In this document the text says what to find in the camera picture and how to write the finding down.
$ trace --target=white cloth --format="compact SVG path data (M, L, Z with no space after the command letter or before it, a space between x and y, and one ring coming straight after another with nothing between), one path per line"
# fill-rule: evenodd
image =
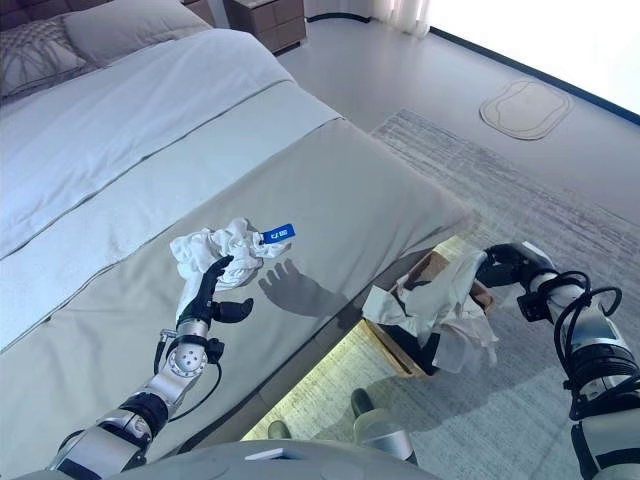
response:
M469 297L473 280L486 254L474 252L448 264L431 283L404 289L407 277L398 280L398 298L406 315L389 292L373 287L363 306L363 316L384 325L400 325L417 337L423 348L433 332L440 342L433 365L457 373L464 367L476 368L485 352L495 365L493 333L482 308Z
M262 235L248 228L246 219L235 218L226 228L215 231L203 228L171 242L169 246L178 261L178 273L186 280L176 319L198 293L202 275L217 260L233 255L233 261L216 284L217 291L229 290L242 285L262 267L263 258L275 258L291 245L291 242L262 244Z

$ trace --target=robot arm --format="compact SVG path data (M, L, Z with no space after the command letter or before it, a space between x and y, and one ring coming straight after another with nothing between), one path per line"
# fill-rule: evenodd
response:
M529 243L496 245L477 278L488 287L520 283L522 315L554 325L556 352L573 402L571 437L586 480L640 478L640 369L608 318L621 300L618 288L591 290L582 272L559 273ZM603 294L614 295L605 308Z
M145 454L152 440L178 410L207 363L216 364L221 374L218 360L224 344L215 338L207 339L211 320L239 322L253 308L252 299L241 304L212 300L217 279L231 260L233 257L225 257L207 270L196 297L180 315L176 330L161 332L155 375L94 426L67 437L50 470L75 479L97 480L146 463ZM174 340L159 369L170 337Z

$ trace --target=blue label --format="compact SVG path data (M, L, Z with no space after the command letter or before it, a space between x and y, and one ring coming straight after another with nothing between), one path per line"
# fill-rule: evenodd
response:
M263 243L278 243L286 238L295 236L295 234L296 232L293 230L293 225L287 223L269 232L262 233L262 241Z

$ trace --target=area rug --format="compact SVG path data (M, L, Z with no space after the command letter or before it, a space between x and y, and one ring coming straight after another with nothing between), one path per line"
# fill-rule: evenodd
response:
M545 137L573 106L563 91L528 78L508 84L480 106L480 116L496 130L520 140Z
M560 269L589 273L594 287L623 289L613 319L640 352L638 226L525 176L496 153L415 113L399 112L373 136L476 211L476 227L442 245L443 254L533 242ZM552 327L520 316L517 288L492 293L497 307L489 319L500 337L496 367L406 378L357 328L245 438L266 438L269 423L282 419L296 438L351 441L349 395L363 387L376 406L407 426L420 466L443 479L580 479L567 416L571 397L562 389Z

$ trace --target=gray bed cover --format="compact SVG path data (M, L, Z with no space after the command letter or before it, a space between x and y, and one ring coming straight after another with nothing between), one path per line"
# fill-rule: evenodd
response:
M226 344L220 388L167 426L150 459L230 411L376 275L450 237L469 210L349 122L325 124L97 277L0 356L3 476L44 467L68 433L152 375L158 332L173 327L183 287L169 242L238 216L260 231L291 222L297 235L248 285L219 294L253 297L254 311L240 324L212 326L211 335ZM215 375L205 372L184 408Z

